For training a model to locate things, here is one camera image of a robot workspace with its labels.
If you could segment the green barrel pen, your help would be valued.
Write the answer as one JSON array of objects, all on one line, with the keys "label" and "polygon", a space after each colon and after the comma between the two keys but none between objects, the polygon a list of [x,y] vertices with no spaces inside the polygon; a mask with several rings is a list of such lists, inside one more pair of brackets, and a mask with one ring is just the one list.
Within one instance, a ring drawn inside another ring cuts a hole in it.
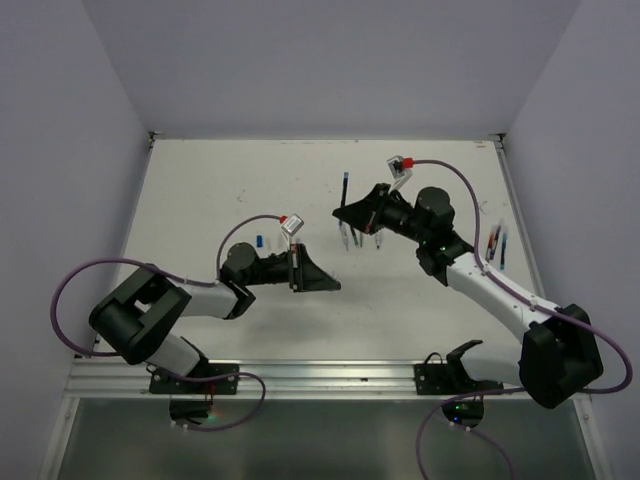
[{"label": "green barrel pen", "polygon": [[353,227],[350,228],[350,232],[354,242],[354,246],[356,248],[360,248],[362,246],[360,234]]}]

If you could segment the clear slim pen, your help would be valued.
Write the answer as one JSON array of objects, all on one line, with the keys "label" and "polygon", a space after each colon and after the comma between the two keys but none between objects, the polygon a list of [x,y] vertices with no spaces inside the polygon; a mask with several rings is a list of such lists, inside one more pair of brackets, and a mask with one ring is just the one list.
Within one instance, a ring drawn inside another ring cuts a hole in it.
[{"label": "clear slim pen", "polygon": [[342,221],[339,221],[338,226],[339,226],[339,231],[340,231],[342,243],[344,244],[346,251],[348,251],[349,250],[349,236],[348,236],[348,233],[347,233],[346,226]]}]

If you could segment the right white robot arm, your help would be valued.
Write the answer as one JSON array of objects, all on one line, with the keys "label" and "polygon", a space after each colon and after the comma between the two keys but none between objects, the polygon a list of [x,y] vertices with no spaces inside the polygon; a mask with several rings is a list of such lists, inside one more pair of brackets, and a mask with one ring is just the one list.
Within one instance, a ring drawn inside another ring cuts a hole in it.
[{"label": "right white robot arm", "polygon": [[508,384],[552,409],[603,374],[586,312],[575,304],[559,307],[504,276],[491,281],[495,269],[477,264],[473,247],[455,232],[455,210],[444,190],[426,187],[409,203],[380,183],[332,214],[363,234],[388,229],[416,242],[428,276],[481,306],[518,341],[516,348],[494,348],[471,340],[449,352],[445,379],[454,391]]}]

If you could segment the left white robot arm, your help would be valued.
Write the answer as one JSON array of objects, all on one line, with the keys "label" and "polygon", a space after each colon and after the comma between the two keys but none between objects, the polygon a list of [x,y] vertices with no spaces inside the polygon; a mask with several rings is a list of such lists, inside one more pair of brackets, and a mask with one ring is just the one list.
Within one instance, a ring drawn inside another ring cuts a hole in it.
[{"label": "left white robot arm", "polygon": [[341,289],[302,243],[261,258],[251,244],[242,242],[231,247],[212,286],[173,280],[152,264],[139,267],[92,310],[89,325],[128,364],[168,370],[175,384],[193,393],[207,383],[206,357],[171,333],[176,322],[182,317],[234,320],[255,302],[251,286],[271,284],[286,284],[295,293]]}]

